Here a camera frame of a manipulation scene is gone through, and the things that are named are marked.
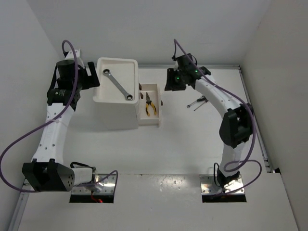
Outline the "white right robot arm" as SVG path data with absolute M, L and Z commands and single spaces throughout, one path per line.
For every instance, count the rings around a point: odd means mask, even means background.
M 173 56 L 175 66 L 167 70 L 166 91 L 185 90 L 191 86 L 201 93 L 222 118 L 219 136 L 224 143 L 222 160 L 217 169 L 217 182 L 223 187 L 239 175 L 239 164 L 245 143 L 253 133 L 248 110 L 238 99 L 221 90 L 211 72 L 204 66 L 196 68 L 192 55 Z

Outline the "white drawer organizer cabinet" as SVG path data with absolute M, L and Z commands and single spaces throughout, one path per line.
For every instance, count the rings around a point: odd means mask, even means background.
M 122 87 L 133 96 L 127 101 L 118 88 L 103 75 L 109 69 Z M 139 67 L 133 59 L 101 57 L 97 61 L 100 86 L 94 89 L 93 100 L 99 119 L 107 130 L 137 129 L 140 112 Z

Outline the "large silver ratchet wrench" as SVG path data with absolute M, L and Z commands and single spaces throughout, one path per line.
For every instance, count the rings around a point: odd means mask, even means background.
M 118 90 L 124 95 L 125 99 L 127 101 L 132 101 L 133 96 L 129 94 L 122 85 L 114 78 L 114 76 L 111 74 L 111 71 L 109 69 L 103 70 L 103 75 L 106 76 L 117 88 Z

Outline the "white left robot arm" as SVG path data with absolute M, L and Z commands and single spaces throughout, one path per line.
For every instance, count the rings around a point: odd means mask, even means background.
M 100 85 L 93 62 L 84 66 L 80 49 L 58 61 L 47 92 L 47 126 L 31 162 L 22 173 L 37 192 L 68 192 L 74 186 L 93 183 L 95 168 L 64 165 L 64 143 L 80 92 Z

